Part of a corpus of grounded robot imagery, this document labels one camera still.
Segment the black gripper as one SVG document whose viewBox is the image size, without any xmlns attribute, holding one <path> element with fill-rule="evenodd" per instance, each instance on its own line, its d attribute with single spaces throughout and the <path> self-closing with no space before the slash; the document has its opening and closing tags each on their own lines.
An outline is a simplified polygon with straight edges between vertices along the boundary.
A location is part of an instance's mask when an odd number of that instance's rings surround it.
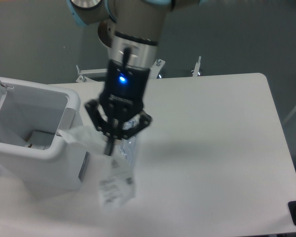
<svg viewBox="0 0 296 237">
<path fill-rule="evenodd" d="M 107 137 L 105 155 L 112 156 L 113 141 L 128 140 L 150 126 L 152 117 L 146 112 L 141 112 L 149 74 L 149 68 L 124 67 L 121 62 L 110 60 L 99 100 L 91 99 L 84 104 L 95 129 Z M 99 105 L 102 106 L 106 116 L 113 116 L 117 120 L 117 125 L 113 126 L 113 136 L 110 124 L 99 112 Z M 124 129 L 124 124 L 135 116 L 139 116 L 137 124 Z"/>
</svg>

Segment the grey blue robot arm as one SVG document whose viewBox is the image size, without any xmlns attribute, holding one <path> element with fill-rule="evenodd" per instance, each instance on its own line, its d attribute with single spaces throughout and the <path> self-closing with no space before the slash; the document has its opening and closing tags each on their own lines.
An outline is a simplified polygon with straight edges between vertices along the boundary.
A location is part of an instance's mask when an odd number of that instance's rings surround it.
<svg viewBox="0 0 296 237">
<path fill-rule="evenodd" d="M 70 0 L 74 20 L 83 26 L 112 23 L 105 37 L 111 50 L 104 88 L 85 108 L 97 131 L 107 137 L 105 155 L 117 140 L 129 139 L 152 121 L 143 97 L 156 59 L 166 15 L 199 0 Z"/>
</svg>

